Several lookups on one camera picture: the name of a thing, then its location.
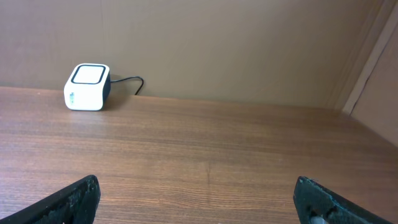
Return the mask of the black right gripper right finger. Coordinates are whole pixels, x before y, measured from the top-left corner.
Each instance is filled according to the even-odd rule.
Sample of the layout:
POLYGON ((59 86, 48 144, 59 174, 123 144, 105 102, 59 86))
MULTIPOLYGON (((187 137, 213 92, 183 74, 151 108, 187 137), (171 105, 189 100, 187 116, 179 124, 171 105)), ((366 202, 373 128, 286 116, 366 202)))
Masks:
POLYGON ((391 224, 305 176, 298 177, 293 200, 300 223, 391 224))

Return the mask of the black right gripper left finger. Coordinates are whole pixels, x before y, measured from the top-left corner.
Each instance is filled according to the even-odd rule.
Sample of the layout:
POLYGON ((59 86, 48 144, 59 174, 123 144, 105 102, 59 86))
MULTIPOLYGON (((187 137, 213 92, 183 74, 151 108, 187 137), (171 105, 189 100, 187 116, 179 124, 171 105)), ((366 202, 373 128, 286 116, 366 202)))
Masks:
POLYGON ((6 218, 1 224, 92 224, 101 197, 95 175, 88 175, 6 218))

